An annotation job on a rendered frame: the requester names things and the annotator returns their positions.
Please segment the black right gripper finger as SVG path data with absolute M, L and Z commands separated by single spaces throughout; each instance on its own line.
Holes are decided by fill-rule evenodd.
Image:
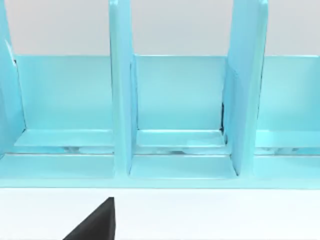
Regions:
M 62 240 L 115 240 L 115 198 L 108 197 Z

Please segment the light blue rack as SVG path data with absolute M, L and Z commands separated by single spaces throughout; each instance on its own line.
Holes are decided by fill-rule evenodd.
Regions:
M 228 52 L 17 54 L 0 0 L 0 188 L 320 190 L 320 55 L 265 54 L 270 0 L 233 0 Z

